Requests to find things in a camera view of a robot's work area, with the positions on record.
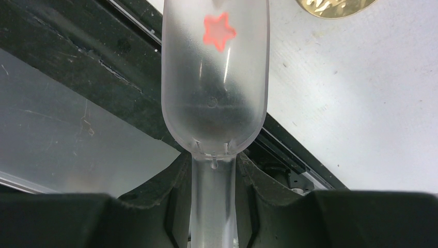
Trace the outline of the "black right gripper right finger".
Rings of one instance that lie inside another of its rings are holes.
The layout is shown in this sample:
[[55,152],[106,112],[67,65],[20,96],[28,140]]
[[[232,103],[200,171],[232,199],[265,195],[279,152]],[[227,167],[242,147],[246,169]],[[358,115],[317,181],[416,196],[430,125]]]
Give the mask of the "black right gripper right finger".
[[236,163],[239,247],[437,247],[437,197],[427,193],[293,192],[245,154]]

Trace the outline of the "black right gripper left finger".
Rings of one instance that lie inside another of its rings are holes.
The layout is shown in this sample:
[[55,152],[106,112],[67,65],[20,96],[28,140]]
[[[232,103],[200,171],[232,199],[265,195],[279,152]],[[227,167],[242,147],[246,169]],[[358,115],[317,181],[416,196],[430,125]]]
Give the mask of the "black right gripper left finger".
[[190,211],[187,152],[118,198],[1,186],[1,247],[187,247]]

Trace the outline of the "clear plastic scoop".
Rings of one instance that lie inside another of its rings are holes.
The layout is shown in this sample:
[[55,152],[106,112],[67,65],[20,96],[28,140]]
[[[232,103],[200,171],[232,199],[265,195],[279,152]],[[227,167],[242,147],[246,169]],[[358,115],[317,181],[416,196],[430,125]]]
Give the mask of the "clear plastic scoop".
[[[219,52],[204,17],[229,14],[237,35]],[[165,1],[162,113],[192,156],[191,247],[233,247],[236,160],[267,113],[268,1]]]

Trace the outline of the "red translucent star candy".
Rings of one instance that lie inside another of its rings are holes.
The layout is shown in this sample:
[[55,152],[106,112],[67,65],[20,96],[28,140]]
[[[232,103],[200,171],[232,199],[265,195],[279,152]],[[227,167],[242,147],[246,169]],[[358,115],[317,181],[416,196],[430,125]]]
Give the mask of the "red translucent star candy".
[[228,40],[237,35],[236,30],[229,25],[229,14],[227,12],[223,12],[218,17],[206,15],[204,17],[204,28],[203,43],[215,46],[219,52],[225,49]]

